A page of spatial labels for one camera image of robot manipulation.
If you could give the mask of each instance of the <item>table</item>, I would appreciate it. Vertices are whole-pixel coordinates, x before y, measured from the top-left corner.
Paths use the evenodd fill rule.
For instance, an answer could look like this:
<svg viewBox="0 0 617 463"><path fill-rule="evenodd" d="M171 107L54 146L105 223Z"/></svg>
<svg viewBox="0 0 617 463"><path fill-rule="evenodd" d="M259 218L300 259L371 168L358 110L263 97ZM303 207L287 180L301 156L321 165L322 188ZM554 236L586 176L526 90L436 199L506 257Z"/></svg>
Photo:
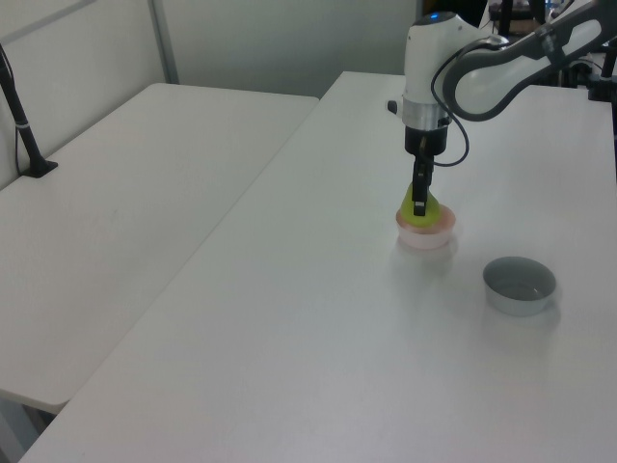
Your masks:
<svg viewBox="0 0 617 463"><path fill-rule="evenodd" d="M610 106L529 88L465 123L433 178L456 239L422 253L394 223L403 87L344 73L23 463L610 461ZM554 271L558 308L487 307L508 255Z"/></svg>
<svg viewBox="0 0 617 463"><path fill-rule="evenodd" d="M0 193L0 396L57 413L316 99L157 84Z"/></svg>

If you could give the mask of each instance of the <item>wall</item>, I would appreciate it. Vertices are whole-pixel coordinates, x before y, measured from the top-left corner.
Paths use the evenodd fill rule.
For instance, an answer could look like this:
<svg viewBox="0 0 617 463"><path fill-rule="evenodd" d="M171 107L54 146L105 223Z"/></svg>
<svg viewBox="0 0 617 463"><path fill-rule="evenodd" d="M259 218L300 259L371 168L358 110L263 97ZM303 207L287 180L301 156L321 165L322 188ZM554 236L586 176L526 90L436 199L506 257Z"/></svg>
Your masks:
<svg viewBox="0 0 617 463"><path fill-rule="evenodd" d="M416 0L160 0L179 82L321 97L344 70L403 72Z"/></svg>
<svg viewBox="0 0 617 463"><path fill-rule="evenodd" d="M97 0L5 50L43 155L164 81L148 0ZM0 188L15 178L13 127L0 94Z"/></svg>

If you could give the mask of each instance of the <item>black cable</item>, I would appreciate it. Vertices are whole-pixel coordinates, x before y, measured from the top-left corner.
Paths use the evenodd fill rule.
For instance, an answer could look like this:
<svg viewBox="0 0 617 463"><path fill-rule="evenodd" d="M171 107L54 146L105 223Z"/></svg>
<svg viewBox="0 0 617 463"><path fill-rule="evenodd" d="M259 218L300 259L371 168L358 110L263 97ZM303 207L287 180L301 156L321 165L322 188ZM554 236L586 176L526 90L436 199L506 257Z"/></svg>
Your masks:
<svg viewBox="0 0 617 463"><path fill-rule="evenodd" d="M589 65L594 65L599 70L602 70L602 66L600 66L598 63L595 63L595 62L593 62L591 60L585 60L585 59L581 58L580 60L575 60L575 61L571 62L572 65L575 65L576 63L587 63Z"/></svg>
<svg viewBox="0 0 617 463"><path fill-rule="evenodd" d="M452 56L450 56L445 63L442 64L442 66L438 69L438 71L435 73L435 76L433 76L433 80L431 81L431 94L433 94L433 98L437 101L437 103L441 106L441 108L445 111L445 113L449 116L450 119L452 119L461 129L461 133L463 133L463 138L465 139L465 153L463 153L463 155L459 158L458 161L454 161L454 162L450 162L447 164L443 164L441 162L434 162L433 164L437 167L454 167L454 166L458 166L459 164L461 164L465 159L467 159L467 156L469 155L469 136L465 130L465 128L463 127L463 125L461 124L461 122L458 120L458 118L454 115L454 113L450 110L450 108L448 108L445 103L442 101L441 98L438 97L437 92L435 91L435 82L437 82L437 78L440 76L440 74L443 72L443 70L447 67L447 65L449 65L450 63L452 63L452 61L454 61L455 59L457 59L459 57L459 55L461 54L463 50L459 50L456 53L454 53Z"/></svg>
<svg viewBox="0 0 617 463"><path fill-rule="evenodd" d="M15 85L15 76L13 74L13 68L11 67L11 62L9 61L9 57L7 53L4 51L2 47L2 43L0 43L0 56L2 56L3 61L7 65L9 69L9 74L11 75L11 80L13 81L13 86ZM15 126L15 169L17 170L17 176L21 177L21 171L19 170L19 129Z"/></svg>
<svg viewBox="0 0 617 463"><path fill-rule="evenodd" d="M4 48L2 47L2 43L0 43L0 55L2 56L2 59L7 65L7 68L9 68L9 74L11 75L11 80L13 81L13 85L15 85L15 76L13 74L13 68L11 68L11 62L9 61L9 57L7 56L7 53L4 51Z"/></svg>

